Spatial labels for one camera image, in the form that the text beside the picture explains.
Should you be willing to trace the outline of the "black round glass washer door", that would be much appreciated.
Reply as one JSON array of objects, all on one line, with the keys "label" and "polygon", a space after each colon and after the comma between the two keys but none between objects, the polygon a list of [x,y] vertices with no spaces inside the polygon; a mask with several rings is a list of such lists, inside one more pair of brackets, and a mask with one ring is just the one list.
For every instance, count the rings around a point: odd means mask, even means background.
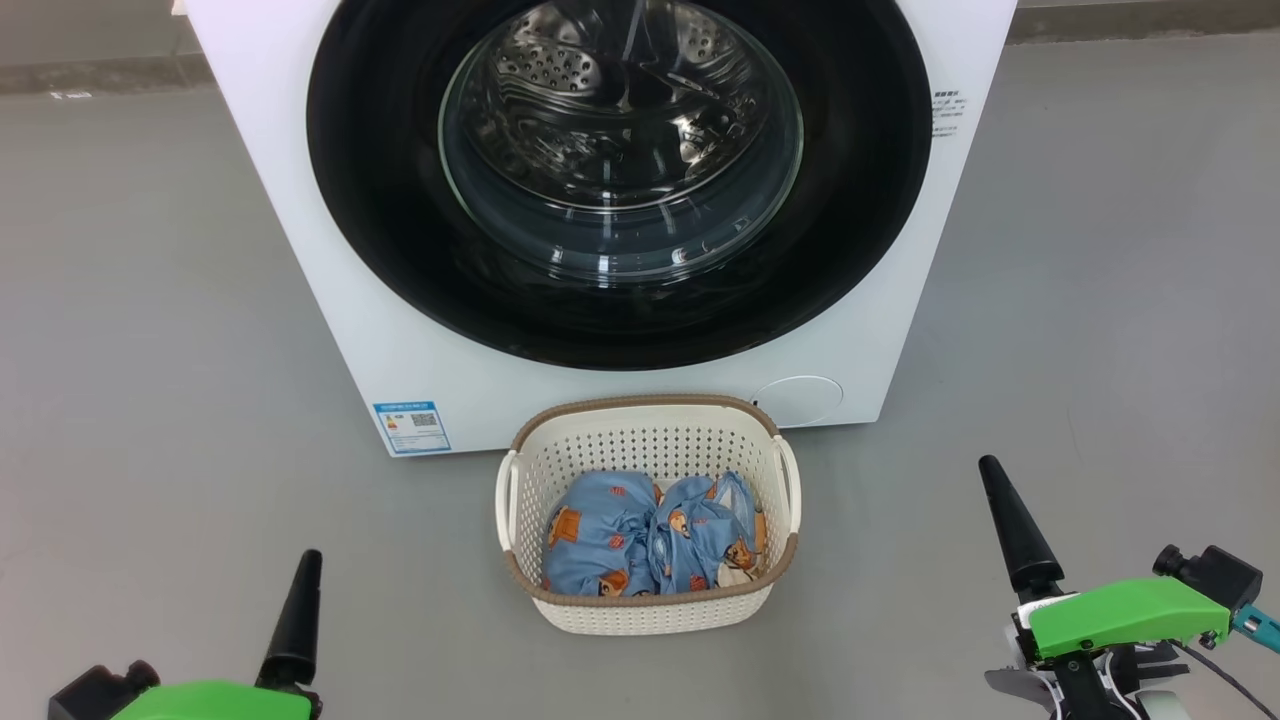
[{"label": "black round glass washer door", "polygon": [[819,316],[902,232],[932,123],[896,0],[691,0],[773,55],[799,118],[728,181],[639,209],[518,190],[462,127],[472,50],[544,1],[340,0],[319,44],[317,186],[352,249],[420,313],[538,363],[691,366]]}]

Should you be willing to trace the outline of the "blue bear-print garment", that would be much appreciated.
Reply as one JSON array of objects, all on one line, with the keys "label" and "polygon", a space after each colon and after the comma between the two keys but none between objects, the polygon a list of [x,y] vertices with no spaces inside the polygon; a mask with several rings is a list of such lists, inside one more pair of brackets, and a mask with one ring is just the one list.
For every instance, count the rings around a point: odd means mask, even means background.
[{"label": "blue bear-print garment", "polygon": [[650,523],[659,491],[643,471],[586,471],[550,512],[543,588],[554,594],[655,594],[649,564]]}]

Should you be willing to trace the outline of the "blue energy label sticker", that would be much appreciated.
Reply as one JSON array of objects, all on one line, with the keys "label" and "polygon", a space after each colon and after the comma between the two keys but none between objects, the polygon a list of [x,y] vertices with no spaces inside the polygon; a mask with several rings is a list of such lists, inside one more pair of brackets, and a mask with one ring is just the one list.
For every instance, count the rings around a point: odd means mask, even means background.
[{"label": "blue energy label sticker", "polygon": [[392,457],[452,451],[439,410],[433,401],[374,404],[371,410]]}]

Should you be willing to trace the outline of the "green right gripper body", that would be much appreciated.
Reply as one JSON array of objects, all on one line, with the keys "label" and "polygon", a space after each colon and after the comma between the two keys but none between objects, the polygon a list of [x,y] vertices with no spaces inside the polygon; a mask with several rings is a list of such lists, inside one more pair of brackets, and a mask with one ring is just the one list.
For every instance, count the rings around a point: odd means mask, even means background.
[{"label": "green right gripper body", "polygon": [[1138,578],[1018,607],[1005,635],[1014,665],[986,673],[1000,694],[1048,720],[1192,720],[1171,691],[1130,688],[1120,653],[1230,628],[1226,607],[1172,578]]}]

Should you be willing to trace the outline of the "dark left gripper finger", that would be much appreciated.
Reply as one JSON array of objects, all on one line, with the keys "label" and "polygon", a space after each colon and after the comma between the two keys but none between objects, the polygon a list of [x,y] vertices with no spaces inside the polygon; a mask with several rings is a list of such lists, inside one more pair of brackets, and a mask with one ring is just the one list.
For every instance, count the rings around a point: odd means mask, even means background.
[{"label": "dark left gripper finger", "polygon": [[257,675],[257,687],[301,691],[317,670],[323,553],[306,550],[300,557]]}]

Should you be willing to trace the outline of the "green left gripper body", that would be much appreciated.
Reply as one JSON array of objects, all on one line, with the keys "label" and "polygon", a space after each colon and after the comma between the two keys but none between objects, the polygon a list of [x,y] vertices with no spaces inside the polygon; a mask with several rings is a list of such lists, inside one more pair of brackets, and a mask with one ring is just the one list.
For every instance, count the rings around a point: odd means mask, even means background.
[{"label": "green left gripper body", "polygon": [[315,720],[306,694],[224,680],[148,688],[110,720]]}]

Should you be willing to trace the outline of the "cream perforated laundry basket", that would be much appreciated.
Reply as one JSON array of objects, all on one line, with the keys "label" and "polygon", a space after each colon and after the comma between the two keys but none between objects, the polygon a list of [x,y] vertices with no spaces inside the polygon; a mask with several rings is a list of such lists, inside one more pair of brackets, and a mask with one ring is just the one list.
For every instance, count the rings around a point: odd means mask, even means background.
[{"label": "cream perforated laundry basket", "polygon": [[[739,473],[765,514],[764,574],[686,594],[545,591],[550,512],[576,478],[596,470],[648,474],[659,502],[662,491],[685,477]],[[666,635],[742,623],[763,606],[797,551],[803,488],[790,443],[759,407],[714,395],[604,398],[545,410],[517,433],[497,473],[494,514],[513,579],[553,626],[580,635]]]}]

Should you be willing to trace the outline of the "stainless steel washer drum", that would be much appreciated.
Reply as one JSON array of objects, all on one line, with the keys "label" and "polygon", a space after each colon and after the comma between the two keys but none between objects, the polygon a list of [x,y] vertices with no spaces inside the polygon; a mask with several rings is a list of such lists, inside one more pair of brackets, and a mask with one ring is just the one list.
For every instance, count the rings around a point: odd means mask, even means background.
[{"label": "stainless steel washer drum", "polygon": [[479,156],[573,208],[649,208],[726,182],[799,118],[773,55],[691,0],[545,0],[472,50],[457,90]]}]

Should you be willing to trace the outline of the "round white filter cover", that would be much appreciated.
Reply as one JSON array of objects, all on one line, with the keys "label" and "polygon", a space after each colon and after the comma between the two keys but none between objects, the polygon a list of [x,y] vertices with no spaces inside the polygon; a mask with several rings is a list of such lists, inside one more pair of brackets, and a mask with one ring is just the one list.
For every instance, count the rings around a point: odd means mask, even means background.
[{"label": "round white filter cover", "polygon": [[822,375],[794,375],[771,382],[751,396],[751,405],[778,428],[820,424],[844,401],[840,383]]}]

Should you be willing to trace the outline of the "white front-load washing machine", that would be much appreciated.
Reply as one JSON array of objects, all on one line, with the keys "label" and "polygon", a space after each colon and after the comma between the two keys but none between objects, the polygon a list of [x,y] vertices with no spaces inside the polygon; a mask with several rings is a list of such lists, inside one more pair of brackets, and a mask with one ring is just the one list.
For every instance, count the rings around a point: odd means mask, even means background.
[{"label": "white front-load washing machine", "polygon": [[879,418],[1019,0],[896,0],[925,59],[931,159],[902,232],[856,287],[762,346],[646,372],[561,366],[481,345],[406,302],[352,249],[317,186],[307,132],[314,63],[339,3],[174,0],[374,423],[374,404],[433,401],[452,454],[488,451],[561,404],[632,395],[751,404],[760,387],[794,375],[844,388],[838,409],[810,427]]}]

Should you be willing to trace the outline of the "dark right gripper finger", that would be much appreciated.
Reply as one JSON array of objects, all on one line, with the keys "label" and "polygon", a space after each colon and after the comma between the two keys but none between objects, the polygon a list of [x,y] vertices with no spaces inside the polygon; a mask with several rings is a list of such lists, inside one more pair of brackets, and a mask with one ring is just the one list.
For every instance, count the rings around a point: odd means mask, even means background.
[{"label": "dark right gripper finger", "polygon": [[993,455],[978,462],[1010,585],[1023,603],[1059,597],[1064,571],[1036,519]]}]

